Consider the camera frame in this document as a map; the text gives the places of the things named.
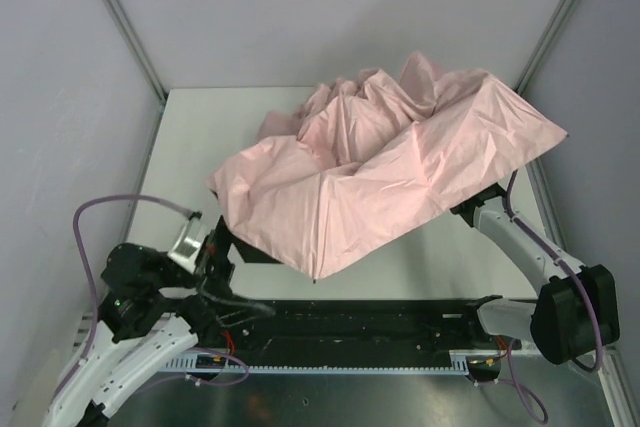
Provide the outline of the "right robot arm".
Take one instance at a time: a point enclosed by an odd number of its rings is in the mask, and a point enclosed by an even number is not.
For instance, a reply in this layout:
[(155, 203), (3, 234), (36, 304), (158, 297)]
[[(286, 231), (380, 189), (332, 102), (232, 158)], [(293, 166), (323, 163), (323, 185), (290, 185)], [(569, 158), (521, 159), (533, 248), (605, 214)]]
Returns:
[(536, 300), (487, 296), (468, 305), (486, 335), (533, 343), (554, 365), (600, 369), (604, 348), (620, 337), (616, 286), (603, 265), (587, 266), (536, 230), (513, 208), (511, 191), (494, 184), (451, 209), (491, 240), (520, 270)]

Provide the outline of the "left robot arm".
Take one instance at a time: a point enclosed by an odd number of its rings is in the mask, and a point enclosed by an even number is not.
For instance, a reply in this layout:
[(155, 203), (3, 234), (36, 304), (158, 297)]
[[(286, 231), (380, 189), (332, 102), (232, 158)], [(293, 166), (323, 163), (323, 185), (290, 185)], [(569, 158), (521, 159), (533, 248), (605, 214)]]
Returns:
[(46, 426), (101, 426), (175, 356), (217, 341), (238, 303), (231, 235), (192, 215), (166, 252), (122, 243), (101, 274), (107, 296), (63, 370)]

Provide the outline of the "pink folding umbrella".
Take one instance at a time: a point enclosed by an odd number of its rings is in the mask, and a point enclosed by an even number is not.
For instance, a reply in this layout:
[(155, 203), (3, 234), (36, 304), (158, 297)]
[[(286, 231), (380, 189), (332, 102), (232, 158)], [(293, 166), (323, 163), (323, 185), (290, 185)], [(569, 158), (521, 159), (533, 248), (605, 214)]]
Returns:
[(308, 277), (340, 272), (566, 137), (493, 74), (420, 53), (321, 85), (208, 178), (239, 239)]

